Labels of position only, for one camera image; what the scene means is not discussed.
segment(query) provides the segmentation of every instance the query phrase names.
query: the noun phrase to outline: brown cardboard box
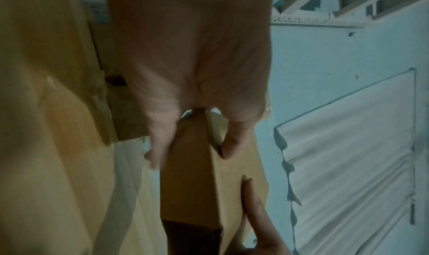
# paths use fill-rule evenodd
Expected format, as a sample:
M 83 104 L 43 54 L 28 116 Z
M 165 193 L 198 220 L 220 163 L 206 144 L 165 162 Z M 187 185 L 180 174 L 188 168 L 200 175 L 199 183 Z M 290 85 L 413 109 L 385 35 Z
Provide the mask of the brown cardboard box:
M 161 171 L 161 219 L 169 254 L 222 255 L 243 220 L 241 185 L 253 178 L 261 200 L 268 196 L 255 137 L 236 158 L 223 160 L 218 151 L 227 132 L 221 115 L 200 111 L 185 117 Z M 243 242 L 250 231 L 244 220 Z

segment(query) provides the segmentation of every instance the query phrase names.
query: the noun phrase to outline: white curtain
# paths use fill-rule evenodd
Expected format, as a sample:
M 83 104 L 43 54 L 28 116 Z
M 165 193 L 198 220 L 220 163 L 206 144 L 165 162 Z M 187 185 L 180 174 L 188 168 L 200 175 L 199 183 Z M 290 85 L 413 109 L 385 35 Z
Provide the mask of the white curtain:
M 295 253 L 371 254 L 410 209 L 415 72 L 275 129 L 289 175 Z

